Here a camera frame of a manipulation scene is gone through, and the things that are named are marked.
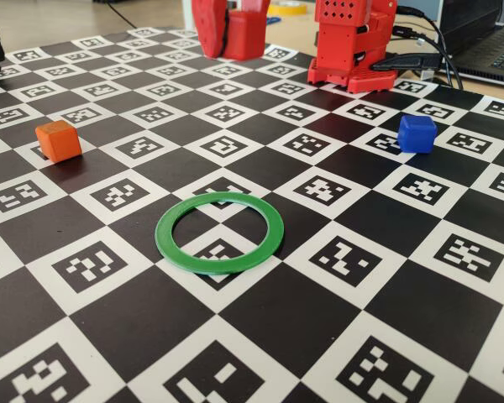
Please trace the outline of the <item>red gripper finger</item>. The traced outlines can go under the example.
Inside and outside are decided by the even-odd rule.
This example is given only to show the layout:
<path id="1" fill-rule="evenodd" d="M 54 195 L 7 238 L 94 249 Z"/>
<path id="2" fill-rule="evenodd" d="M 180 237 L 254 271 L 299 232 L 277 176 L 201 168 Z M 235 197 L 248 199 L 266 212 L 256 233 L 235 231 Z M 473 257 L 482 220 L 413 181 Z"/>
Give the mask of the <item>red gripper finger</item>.
<path id="1" fill-rule="evenodd" d="M 242 0 L 241 10 L 243 12 L 261 13 L 266 15 L 270 0 Z"/>
<path id="2" fill-rule="evenodd" d="M 192 14 L 204 55 L 208 58 L 221 57 L 225 48 L 227 2 L 193 0 Z"/>

